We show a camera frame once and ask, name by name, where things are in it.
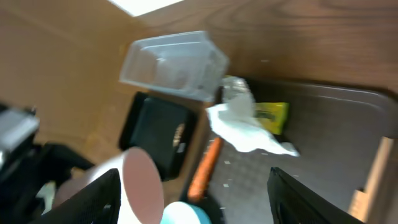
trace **light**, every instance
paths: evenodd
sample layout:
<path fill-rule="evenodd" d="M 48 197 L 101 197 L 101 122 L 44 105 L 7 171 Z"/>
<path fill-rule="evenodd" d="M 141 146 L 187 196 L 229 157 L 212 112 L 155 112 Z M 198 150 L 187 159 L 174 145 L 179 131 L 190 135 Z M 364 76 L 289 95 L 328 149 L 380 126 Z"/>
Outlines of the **light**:
<path fill-rule="evenodd" d="M 183 0 L 109 0 L 118 8 L 131 16 L 141 16 L 145 13 L 169 6 Z"/>

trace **pink cup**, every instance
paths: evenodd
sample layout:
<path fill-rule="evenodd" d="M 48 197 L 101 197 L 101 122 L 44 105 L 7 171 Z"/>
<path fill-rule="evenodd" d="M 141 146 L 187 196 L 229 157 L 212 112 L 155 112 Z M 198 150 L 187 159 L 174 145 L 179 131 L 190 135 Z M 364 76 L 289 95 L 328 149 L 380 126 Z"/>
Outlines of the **pink cup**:
<path fill-rule="evenodd" d="M 136 147 L 88 170 L 83 177 L 66 181 L 56 193 L 53 207 L 112 168 L 118 169 L 121 181 L 118 224 L 159 224 L 164 209 L 162 182 L 152 159 Z"/>

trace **yellow package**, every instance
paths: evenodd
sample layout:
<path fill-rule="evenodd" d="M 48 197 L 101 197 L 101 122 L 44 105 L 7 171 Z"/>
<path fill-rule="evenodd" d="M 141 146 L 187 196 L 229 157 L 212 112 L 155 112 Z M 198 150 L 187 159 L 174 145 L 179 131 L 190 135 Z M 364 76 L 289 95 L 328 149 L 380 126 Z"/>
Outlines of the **yellow package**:
<path fill-rule="evenodd" d="M 288 107 L 288 103 L 256 103 L 256 118 L 264 129 L 281 134 Z"/>

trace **black tray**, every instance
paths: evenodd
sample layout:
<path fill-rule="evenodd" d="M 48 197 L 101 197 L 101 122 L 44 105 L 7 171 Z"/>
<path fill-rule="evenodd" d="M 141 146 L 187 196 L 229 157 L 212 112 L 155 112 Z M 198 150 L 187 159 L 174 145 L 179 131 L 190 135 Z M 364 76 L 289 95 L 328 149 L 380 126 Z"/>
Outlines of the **black tray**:
<path fill-rule="evenodd" d="M 242 153 L 225 143 L 207 196 L 197 205 L 213 224 L 273 223 L 267 180 L 270 168 L 277 166 L 347 211 L 354 191 L 366 183 L 381 137 L 398 137 L 397 101 L 379 91 L 340 86 L 248 83 L 257 102 L 290 104 L 281 138 L 293 143 L 301 156 L 278 156 L 260 149 Z M 182 201 L 187 201 L 195 169 L 187 180 Z"/>
<path fill-rule="evenodd" d="M 180 173 L 195 124 L 195 114 L 186 107 L 138 92 L 124 124 L 119 148 L 144 149 L 162 181 L 172 180 Z"/>

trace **orange object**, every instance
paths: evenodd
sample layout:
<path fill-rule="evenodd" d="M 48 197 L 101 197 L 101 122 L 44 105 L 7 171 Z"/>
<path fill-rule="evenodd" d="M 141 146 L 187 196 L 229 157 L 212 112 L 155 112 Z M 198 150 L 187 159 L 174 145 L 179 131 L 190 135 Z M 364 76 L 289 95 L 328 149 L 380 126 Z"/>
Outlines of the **orange object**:
<path fill-rule="evenodd" d="M 202 199 L 207 183 L 210 180 L 211 171 L 220 153 L 222 142 L 221 138 L 215 138 L 210 144 L 207 153 L 203 156 L 188 189 L 188 199 L 190 201 L 198 202 Z"/>

